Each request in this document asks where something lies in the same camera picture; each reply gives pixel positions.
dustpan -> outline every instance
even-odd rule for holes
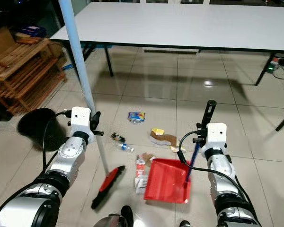
[[[185,181],[188,169],[179,160],[152,160],[144,199],[188,203],[191,184],[190,179]]]

tile floor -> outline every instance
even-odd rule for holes
[[[137,154],[177,158],[167,148],[149,141],[151,128],[182,137],[201,121],[207,100],[215,99],[218,105],[212,122],[227,124],[227,151],[260,222],[264,227],[284,227],[284,128],[274,130],[284,118],[284,80],[266,74],[258,87],[253,86],[268,55],[143,53],[141,48],[118,46],[109,51],[114,77],[109,75],[103,50],[96,50],[86,65],[96,108],[102,112],[99,129],[105,132],[102,140],[109,168],[126,165],[126,171],[106,203],[91,210],[105,174],[97,144],[90,144],[78,178],[63,198],[57,226],[92,227],[126,204],[134,210],[135,227],[177,227],[183,219],[193,227],[216,226],[207,174],[193,172],[191,199],[184,205],[144,201],[133,187]],[[86,106],[74,70],[66,71],[66,77],[67,82],[48,97],[47,107],[57,112]],[[127,120],[129,111],[145,112],[146,121],[131,124]],[[41,170],[40,151],[17,133],[20,118],[0,122],[0,205]],[[67,121],[59,117],[69,132]],[[108,139],[114,131],[126,137],[134,153],[115,147]],[[188,149],[185,155],[190,157],[193,144],[187,140],[184,146]],[[195,165],[206,167],[206,160],[199,156]]]

